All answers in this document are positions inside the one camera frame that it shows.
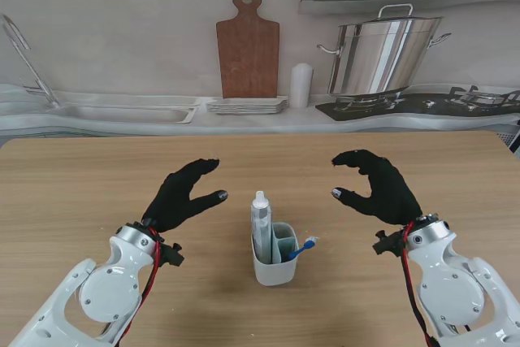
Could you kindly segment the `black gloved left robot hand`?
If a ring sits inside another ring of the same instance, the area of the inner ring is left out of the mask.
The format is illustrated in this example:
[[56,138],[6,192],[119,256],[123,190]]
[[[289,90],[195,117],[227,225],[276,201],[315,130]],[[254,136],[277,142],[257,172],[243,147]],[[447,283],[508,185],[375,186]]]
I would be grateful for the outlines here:
[[228,199],[228,192],[217,190],[190,198],[194,185],[219,166],[218,159],[200,158],[172,172],[161,184],[157,195],[141,218],[141,223],[158,233],[178,228],[184,221]]

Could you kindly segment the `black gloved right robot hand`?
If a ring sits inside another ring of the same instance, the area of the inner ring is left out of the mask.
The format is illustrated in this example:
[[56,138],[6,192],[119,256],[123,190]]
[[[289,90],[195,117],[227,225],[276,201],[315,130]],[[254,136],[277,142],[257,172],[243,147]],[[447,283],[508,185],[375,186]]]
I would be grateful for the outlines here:
[[388,159],[369,150],[350,150],[335,156],[331,163],[357,168],[370,184],[371,194],[368,197],[340,187],[334,188],[332,196],[343,205],[391,225],[407,225],[423,215],[404,177]]

